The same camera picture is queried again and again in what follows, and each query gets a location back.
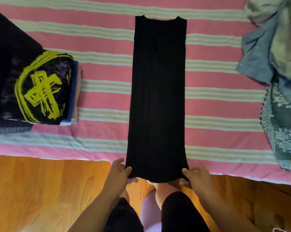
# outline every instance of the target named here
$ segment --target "bed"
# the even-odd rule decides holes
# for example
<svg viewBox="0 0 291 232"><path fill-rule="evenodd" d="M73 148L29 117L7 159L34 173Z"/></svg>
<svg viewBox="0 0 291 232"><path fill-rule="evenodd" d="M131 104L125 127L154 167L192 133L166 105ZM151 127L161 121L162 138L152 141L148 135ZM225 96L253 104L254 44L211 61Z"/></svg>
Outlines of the bed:
<svg viewBox="0 0 291 232"><path fill-rule="evenodd" d="M78 124L0 135L0 155L113 161L125 157L135 15L187 19L185 148L189 166L291 185L259 123L266 87L235 71L255 27L245 0L0 0L0 12L82 67Z"/></svg>

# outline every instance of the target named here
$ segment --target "right hand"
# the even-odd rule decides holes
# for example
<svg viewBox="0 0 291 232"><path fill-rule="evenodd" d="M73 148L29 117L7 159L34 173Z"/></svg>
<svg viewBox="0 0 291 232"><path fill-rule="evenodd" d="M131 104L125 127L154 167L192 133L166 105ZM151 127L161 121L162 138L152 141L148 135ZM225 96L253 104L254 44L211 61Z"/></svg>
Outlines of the right hand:
<svg viewBox="0 0 291 232"><path fill-rule="evenodd" d="M180 185L193 189L203 207L207 199L218 196L212 177L203 165L198 165L191 170L183 168L182 172L189 181L181 178Z"/></svg>

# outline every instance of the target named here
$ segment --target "yellow cross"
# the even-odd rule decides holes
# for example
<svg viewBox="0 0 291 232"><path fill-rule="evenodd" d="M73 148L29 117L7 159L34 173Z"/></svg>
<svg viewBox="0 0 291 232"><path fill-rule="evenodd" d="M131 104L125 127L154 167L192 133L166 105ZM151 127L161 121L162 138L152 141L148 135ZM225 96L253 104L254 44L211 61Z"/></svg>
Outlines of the yellow cross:
<svg viewBox="0 0 291 232"><path fill-rule="evenodd" d="M54 93L60 91L61 80L56 74L47 77L45 71L37 71L31 75L34 87L30 89L24 97L34 106L40 104L41 112L46 115L49 112L49 119L56 119L61 116L60 109L53 96Z"/></svg>

